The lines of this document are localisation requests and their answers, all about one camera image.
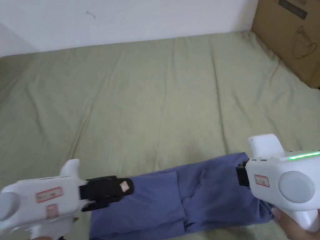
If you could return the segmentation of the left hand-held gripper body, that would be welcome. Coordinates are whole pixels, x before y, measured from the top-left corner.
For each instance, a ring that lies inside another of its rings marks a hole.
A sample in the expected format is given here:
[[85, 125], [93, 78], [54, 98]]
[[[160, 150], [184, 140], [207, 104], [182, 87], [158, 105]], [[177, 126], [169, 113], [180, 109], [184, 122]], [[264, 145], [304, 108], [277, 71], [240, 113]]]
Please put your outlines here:
[[0, 232], [22, 228], [30, 238], [66, 236], [76, 214], [88, 204], [80, 197], [87, 182], [78, 176], [79, 159], [71, 159], [55, 177], [21, 180], [0, 193]]

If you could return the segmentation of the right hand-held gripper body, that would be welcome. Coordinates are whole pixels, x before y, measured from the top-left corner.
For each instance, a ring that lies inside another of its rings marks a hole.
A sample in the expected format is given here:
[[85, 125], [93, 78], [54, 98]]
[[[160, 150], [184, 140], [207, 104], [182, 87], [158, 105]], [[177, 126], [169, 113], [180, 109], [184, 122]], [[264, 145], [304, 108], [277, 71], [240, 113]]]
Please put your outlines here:
[[320, 226], [320, 151], [284, 151], [274, 134], [248, 138], [253, 157], [236, 168], [238, 182], [285, 212], [301, 228]]

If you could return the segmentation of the person's right hand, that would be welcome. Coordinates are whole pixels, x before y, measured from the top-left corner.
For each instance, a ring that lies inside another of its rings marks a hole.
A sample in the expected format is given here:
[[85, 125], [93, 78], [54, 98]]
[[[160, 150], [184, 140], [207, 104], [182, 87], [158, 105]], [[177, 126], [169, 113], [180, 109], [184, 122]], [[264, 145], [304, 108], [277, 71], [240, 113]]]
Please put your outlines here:
[[290, 240], [319, 240], [320, 232], [309, 232], [301, 228], [283, 211], [272, 208], [274, 219]]

